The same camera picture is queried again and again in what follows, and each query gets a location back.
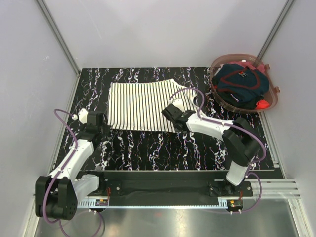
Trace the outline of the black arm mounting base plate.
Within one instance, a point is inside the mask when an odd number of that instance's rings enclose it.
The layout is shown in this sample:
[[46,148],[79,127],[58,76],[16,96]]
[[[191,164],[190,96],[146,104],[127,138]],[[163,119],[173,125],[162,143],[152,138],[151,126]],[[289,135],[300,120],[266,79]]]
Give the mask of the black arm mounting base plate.
[[115,206],[215,206],[221,198],[253,196],[249,181],[234,186],[225,171],[81,171],[77,179],[87,175],[98,177],[97,188],[81,195],[109,197]]

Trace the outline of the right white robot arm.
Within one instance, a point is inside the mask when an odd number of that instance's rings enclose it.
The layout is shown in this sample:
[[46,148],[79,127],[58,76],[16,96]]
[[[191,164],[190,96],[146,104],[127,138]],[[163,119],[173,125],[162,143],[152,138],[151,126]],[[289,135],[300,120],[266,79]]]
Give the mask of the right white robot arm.
[[162,114],[177,132],[200,133],[224,142],[229,155],[224,190],[228,195],[237,195],[242,189],[241,183],[247,176],[250,163],[261,148],[260,139],[249,123],[243,118],[212,119],[193,110],[184,111],[173,104],[168,105]]

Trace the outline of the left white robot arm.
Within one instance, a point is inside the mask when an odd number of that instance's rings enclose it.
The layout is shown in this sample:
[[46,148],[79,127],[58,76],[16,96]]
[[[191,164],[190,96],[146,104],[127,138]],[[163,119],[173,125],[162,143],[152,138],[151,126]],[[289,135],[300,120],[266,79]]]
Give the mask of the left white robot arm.
[[70,130],[74,142],[61,163],[48,176],[41,176],[35,183],[36,215],[48,224],[59,220],[71,220],[78,203],[90,193],[102,195],[107,188],[97,175],[86,174],[77,179],[82,166],[101,144],[106,132],[104,113],[81,109],[70,114],[83,128],[77,135]]

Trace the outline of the black white striped tank top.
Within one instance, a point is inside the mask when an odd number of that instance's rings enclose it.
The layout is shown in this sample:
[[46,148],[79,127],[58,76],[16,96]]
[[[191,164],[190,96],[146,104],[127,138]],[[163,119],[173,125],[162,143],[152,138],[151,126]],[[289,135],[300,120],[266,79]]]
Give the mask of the black white striped tank top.
[[197,92],[173,79],[146,83],[112,83],[108,97],[108,125],[112,129],[172,132],[174,127],[162,111],[180,99],[182,111],[197,111]]

